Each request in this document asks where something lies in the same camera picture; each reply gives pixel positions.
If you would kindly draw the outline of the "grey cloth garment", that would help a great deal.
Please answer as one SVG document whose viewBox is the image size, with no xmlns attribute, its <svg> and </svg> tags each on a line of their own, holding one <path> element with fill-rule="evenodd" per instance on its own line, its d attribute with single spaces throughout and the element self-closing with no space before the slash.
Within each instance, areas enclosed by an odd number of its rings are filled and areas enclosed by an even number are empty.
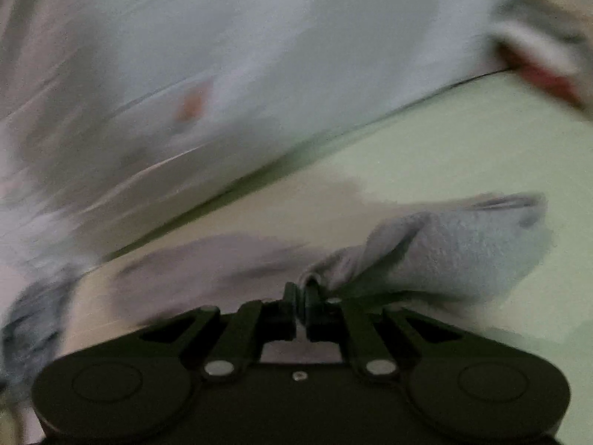
<svg viewBox="0 0 593 445">
<path fill-rule="evenodd" d="M 508 295 L 545 258 L 546 214 L 543 194 L 504 195 L 390 218 L 334 251 L 245 233 L 208 236 L 126 265 L 110 281 L 110 306 L 145 326 L 205 304 L 230 310 L 277 299 L 288 282 L 368 306 L 405 297 L 487 302 Z"/>
</svg>

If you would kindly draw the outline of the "light blue carrot-print bedsheet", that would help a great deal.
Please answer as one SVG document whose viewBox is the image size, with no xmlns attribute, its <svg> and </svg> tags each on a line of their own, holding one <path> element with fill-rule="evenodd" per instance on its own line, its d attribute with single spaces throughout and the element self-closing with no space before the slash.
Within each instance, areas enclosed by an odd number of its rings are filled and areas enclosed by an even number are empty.
<svg viewBox="0 0 593 445">
<path fill-rule="evenodd" d="M 89 266 L 459 82 L 500 0 L 1 0 L 1 258 Z"/>
</svg>

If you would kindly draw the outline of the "blue-grey crumpled garment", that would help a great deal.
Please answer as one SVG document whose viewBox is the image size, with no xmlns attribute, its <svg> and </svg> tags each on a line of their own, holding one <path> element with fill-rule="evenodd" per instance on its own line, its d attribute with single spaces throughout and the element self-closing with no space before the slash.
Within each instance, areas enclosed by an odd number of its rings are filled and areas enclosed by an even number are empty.
<svg viewBox="0 0 593 445">
<path fill-rule="evenodd" d="M 1 327 L 1 377 L 15 401 L 29 399 L 35 378 L 56 357 L 78 282 L 73 269 L 62 268 L 29 285 L 9 307 Z"/>
</svg>

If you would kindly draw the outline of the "stack of folded clothes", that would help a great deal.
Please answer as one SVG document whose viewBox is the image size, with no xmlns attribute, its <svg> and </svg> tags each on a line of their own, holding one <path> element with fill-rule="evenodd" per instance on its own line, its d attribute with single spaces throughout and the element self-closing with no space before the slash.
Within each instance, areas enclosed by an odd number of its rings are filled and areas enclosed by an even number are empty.
<svg viewBox="0 0 593 445">
<path fill-rule="evenodd" d="M 538 89 L 592 113 L 592 0 L 506 0 L 490 35 Z"/>
</svg>

